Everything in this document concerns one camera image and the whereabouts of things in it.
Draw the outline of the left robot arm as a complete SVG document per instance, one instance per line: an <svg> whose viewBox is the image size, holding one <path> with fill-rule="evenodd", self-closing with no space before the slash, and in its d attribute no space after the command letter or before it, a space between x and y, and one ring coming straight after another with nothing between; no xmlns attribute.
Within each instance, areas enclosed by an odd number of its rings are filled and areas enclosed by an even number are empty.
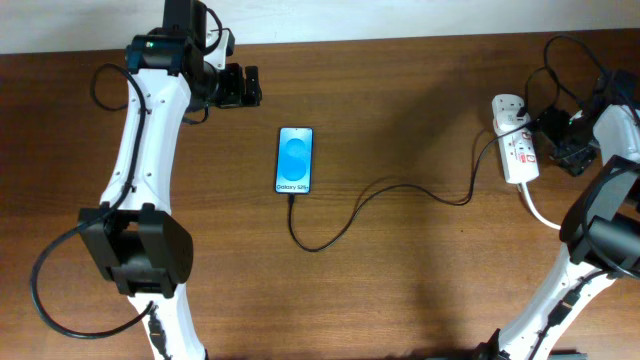
<svg viewBox="0 0 640 360"><path fill-rule="evenodd" d="M109 183L81 232L103 278L138 311L156 359L205 359L187 299L193 240L171 215L178 133L189 112L256 107L258 69L227 63L235 38L201 1L168 1L163 23L126 49L127 117Z"/></svg>

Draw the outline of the blue screen smartphone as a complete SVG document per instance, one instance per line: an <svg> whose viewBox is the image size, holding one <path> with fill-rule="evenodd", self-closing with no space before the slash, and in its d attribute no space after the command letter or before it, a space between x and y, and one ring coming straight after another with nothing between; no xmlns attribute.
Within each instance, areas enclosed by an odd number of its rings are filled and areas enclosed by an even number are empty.
<svg viewBox="0 0 640 360"><path fill-rule="evenodd" d="M313 129L284 127L279 131L275 191L308 194L311 190Z"/></svg>

